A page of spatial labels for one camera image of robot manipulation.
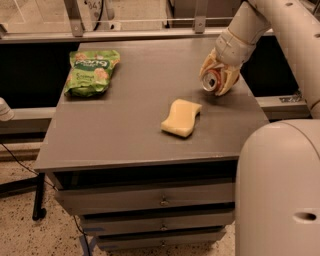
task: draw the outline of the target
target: black cable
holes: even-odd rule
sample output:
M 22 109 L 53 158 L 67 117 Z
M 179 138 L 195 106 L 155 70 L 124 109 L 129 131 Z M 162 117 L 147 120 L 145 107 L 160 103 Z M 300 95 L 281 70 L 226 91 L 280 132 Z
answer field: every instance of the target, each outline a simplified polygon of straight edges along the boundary
M 25 169 L 28 170 L 29 172 L 32 172 L 32 173 L 35 174 L 36 176 L 39 175 L 39 174 L 36 173 L 35 171 L 31 170 L 28 166 L 22 164 L 22 163 L 16 158 L 16 156 L 11 152 L 11 150 L 8 149 L 3 143 L 0 143 L 0 144 L 8 151 L 8 153 L 13 157 L 13 159 L 14 159 L 19 165 L 21 165 L 23 168 L 25 168 Z M 58 191 L 58 189 L 57 189 L 54 185 L 51 185 L 49 182 L 47 182 L 47 181 L 45 181 L 45 180 L 44 180 L 44 182 L 47 183 L 50 187 L 52 187 L 54 190 Z M 87 240 L 87 234 L 86 234 L 83 230 L 80 229 L 76 217 L 73 216 L 73 218 L 74 218 L 74 221 L 75 221 L 75 223 L 76 223 L 76 226 L 77 226 L 79 232 L 84 236 L 84 240 L 85 240 L 85 243 L 86 243 L 86 246 L 87 246 L 87 250 L 88 250 L 88 256 L 91 256 L 90 247 L 89 247 L 89 243 L 88 243 L 88 240 Z
M 76 217 L 75 217 L 75 216 L 72 216 L 72 217 L 73 217 L 73 219 L 74 219 L 74 222 L 76 223 L 77 229 L 78 229 L 79 232 L 84 236 L 84 241 L 86 242 L 86 246 L 87 246 L 87 250 L 88 250 L 88 255 L 91 256 L 90 247 L 89 247 L 89 243 L 88 243 L 88 240 L 87 240 L 87 234 L 86 234 L 83 230 L 80 229 Z
M 97 23 L 96 23 L 95 27 L 93 28 L 93 31 L 96 31 L 97 28 L 98 28 L 99 25 L 100 25 L 100 20 L 101 20 L 101 18 L 102 18 L 102 13 L 103 13 L 103 8 L 104 8 L 104 1 L 105 1 L 105 0 L 101 0 L 101 10 L 100 10 L 99 18 L 98 18 L 98 20 L 97 20 Z
M 21 163 L 21 162 L 16 158 L 16 156 L 11 152 L 11 150 L 8 149 L 3 143 L 1 143 L 1 145 L 2 145 L 2 147 L 4 147 L 4 148 L 8 151 L 8 153 L 12 156 L 12 158 L 13 158 L 19 165 L 21 165 L 21 166 L 22 166 L 23 168 L 25 168 L 27 171 L 35 174 L 36 176 L 39 175 L 39 173 L 36 173 L 34 170 L 31 170 L 28 166 L 26 166 L 26 165 L 24 165 L 23 163 Z M 56 191 L 58 190 L 54 185 L 50 184 L 49 182 L 47 182 L 47 181 L 45 181 L 45 180 L 44 180 L 44 182 L 45 182 L 46 184 L 48 184 L 48 185 L 49 185 L 51 188 L 53 188 L 54 190 L 56 190 Z
M 318 0 L 317 4 L 315 5 L 315 7 L 313 9 L 313 12 L 312 12 L 313 15 L 317 14 L 319 7 L 320 7 L 320 1 Z

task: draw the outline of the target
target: sponge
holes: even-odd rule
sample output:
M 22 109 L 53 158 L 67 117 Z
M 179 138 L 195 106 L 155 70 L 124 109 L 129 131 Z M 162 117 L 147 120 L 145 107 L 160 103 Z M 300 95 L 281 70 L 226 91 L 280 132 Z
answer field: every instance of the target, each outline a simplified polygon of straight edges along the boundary
M 161 130 L 188 137 L 194 129 L 195 117 L 200 113 L 202 105 L 186 100 L 175 100 L 170 108 L 169 116 L 161 123 Z

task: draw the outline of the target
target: gray cabinet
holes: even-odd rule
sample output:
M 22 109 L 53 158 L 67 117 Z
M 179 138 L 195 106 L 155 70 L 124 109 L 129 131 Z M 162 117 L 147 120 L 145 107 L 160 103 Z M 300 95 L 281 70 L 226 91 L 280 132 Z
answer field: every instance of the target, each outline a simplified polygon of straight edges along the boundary
M 101 249 L 213 242 L 234 220 L 240 150 L 268 121 L 243 79 L 224 97 L 201 89 L 214 40 L 81 44 L 121 62 L 100 97 L 61 96 L 35 170 Z M 160 129 L 178 98 L 203 106 L 186 139 Z
M 56 200 L 80 217 L 102 250 L 214 242 L 234 221 L 235 169 L 236 161 L 229 160 L 95 170 L 94 175 L 79 171 L 72 177 L 56 173 L 71 188 L 58 191 Z

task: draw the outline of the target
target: green snack bag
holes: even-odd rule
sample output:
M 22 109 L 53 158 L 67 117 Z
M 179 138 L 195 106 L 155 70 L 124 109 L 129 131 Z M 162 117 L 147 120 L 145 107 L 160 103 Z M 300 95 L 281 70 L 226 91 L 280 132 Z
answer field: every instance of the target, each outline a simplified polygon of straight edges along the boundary
M 90 97 L 109 87 L 120 54 L 108 51 L 77 51 L 70 53 L 71 71 L 66 81 L 65 95 Z

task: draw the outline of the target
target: speckled floor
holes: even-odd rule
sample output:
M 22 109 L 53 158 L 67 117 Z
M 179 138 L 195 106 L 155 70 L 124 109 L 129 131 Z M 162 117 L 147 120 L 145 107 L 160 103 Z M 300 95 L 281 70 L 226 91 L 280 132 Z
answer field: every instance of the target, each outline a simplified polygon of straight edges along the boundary
M 31 155 L 36 145 L 7 145 L 17 156 Z M 0 145 L 0 183 L 33 177 L 15 161 L 4 161 L 10 156 Z M 34 161 L 22 161 L 32 168 Z M 54 199 L 54 190 L 46 185 L 43 207 L 47 215 L 39 221 L 32 220 L 35 192 L 0 199 L 0 255 L 88 255 L 83 246 L 82 234 L 77 230 L 75 221 Z M 116 251 L 107 253 L 94 246 L 92 255 L 108 256 L 233 256 L 234 225 L 226 227 L 227 233 L 221 241 L 214 244 L 177 245 L 139 250 Z M 89 243 L 94 244 L 92 237 Z

